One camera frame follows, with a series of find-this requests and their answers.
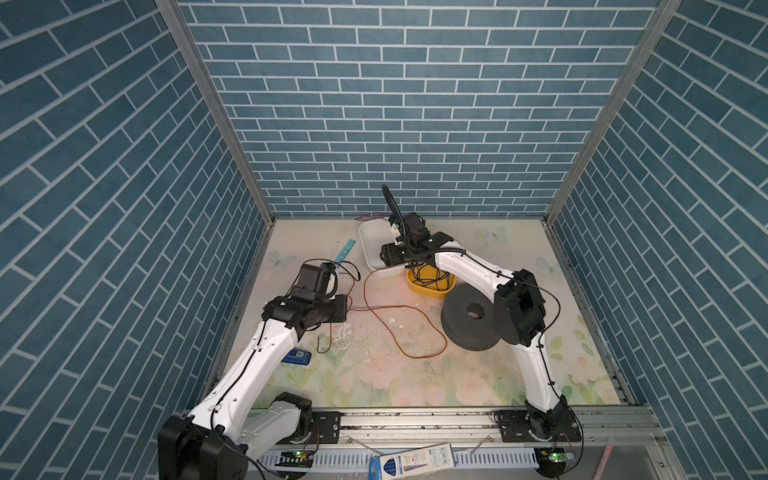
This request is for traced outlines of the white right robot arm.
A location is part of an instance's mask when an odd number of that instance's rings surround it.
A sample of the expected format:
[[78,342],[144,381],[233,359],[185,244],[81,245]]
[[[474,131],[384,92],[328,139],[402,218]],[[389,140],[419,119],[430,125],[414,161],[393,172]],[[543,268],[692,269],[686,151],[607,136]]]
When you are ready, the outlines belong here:
[[388,218],[393,241],[381,248],[388,266],[426,263],[469,284],[493,304],[493,328],[515,351],[523,373],[527,423],[542,441],[557,437],[569,424],[571,410],[550,369],[544,334],[545,300],[535,276],[494,265],[463,248],[451,236],[431,233],[416,213]]

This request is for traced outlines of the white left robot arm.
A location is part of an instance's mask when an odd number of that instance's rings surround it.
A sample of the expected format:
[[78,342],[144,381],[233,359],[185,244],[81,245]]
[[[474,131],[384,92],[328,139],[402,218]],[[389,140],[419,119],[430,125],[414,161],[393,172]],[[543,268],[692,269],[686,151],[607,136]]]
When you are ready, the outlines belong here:
[[312,402],[284,392],[255,419],[251,408],[303,335],[326,323],[343,323],[347,297],[337,291],[338,263],[304,264],[284,296],[268,302],[262,321],[239,358],[212,391],[185,416],[172,416],[157,436],[161,479],[243,479],[265,469],[260,457],[279,444],[296,443],[307,464],[321,443],[335,443],[331,415],[317,421]]

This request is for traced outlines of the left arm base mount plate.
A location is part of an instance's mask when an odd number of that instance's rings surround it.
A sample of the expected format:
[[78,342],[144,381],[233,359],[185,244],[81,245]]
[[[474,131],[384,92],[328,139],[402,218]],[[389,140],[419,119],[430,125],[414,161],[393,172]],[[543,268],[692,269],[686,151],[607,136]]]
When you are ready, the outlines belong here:
[[340,411],[301,413],[296,430],[278,445],[337,444],[341,427]]

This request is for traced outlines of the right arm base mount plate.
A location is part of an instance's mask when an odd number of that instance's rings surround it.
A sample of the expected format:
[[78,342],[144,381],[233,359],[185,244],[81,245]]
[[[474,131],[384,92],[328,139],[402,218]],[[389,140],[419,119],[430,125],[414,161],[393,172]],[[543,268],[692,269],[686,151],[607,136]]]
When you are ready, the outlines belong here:
[[583,439],[577,417],[570,409],[544,414],[527,410],[499,410],[491,418],[499,428],[504,443],[575,443]]

